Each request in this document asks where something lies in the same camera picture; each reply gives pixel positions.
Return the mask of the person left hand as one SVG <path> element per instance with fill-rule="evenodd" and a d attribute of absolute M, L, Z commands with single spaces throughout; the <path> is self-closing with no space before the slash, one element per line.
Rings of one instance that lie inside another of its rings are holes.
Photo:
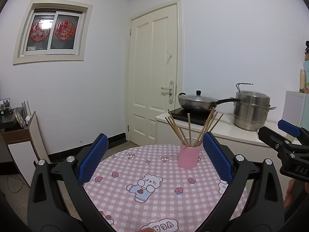
<path fill-rule="evenodd" d="M 154 230 L 152 228 L 149 228 L 149 227 L 146 227 L 146 228 L 143 228 L 137 232 L 154 232 Z"/>

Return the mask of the person right hand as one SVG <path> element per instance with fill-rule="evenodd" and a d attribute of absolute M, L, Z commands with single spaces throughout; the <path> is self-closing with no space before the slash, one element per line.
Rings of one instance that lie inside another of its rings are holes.
<path fill-rule="evenodd" d="M 288 188 L 286 190 L 285 200 L 284 200 L 284 208 L 287 209 L 291 206 L 291 204 L 297 199 L 300 195 L 301 191 L 306 190 L 308 193 L 308 183 L 291 179 L 288 184 Z"/>

